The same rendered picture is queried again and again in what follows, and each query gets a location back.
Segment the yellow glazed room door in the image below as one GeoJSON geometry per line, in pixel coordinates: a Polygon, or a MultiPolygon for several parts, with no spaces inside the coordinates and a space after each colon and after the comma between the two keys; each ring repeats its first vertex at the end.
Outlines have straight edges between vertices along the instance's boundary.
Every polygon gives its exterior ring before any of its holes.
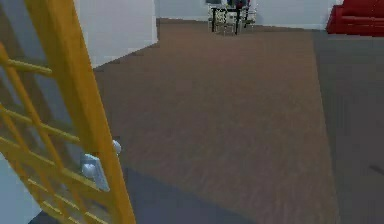
{"type": "Polygon", "coordinates": [[[59,224],[136,224],[73,0],[0,0],[0,154],[59,224]],[[81,174],[101,159],[110,191],[81,174]]]}

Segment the silver round door knob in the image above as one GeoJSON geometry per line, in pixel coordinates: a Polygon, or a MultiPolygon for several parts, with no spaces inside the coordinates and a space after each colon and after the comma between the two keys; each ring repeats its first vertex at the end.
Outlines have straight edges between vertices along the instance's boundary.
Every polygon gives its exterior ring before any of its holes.
{"type": "Polygon", "coordinates": [[[107,175],[101,159],[90,153],[82,151],[79,156],[81,174],[92,180],[96,187],[104,192],[110,191],[107,175]]]}

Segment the black table with chairs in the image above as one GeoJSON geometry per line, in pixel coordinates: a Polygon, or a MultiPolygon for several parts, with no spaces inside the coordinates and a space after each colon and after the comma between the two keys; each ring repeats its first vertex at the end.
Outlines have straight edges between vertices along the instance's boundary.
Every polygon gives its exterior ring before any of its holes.
{"type": "Polygon", "coordinates": [[[207,25],[211,32],[230,27],[237,35],[242,28],[256,24],[257,6],[251,0],[207,0],[207,25]]]}

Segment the red sofa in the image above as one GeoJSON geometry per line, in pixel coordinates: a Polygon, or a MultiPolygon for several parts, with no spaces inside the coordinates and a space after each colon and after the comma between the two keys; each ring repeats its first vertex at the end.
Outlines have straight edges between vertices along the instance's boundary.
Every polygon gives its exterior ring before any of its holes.
{"type": "Polygon", "coordinates": [[[343,0],[332,7],[326,31],[384,37],[384,0],[343,0]]]}

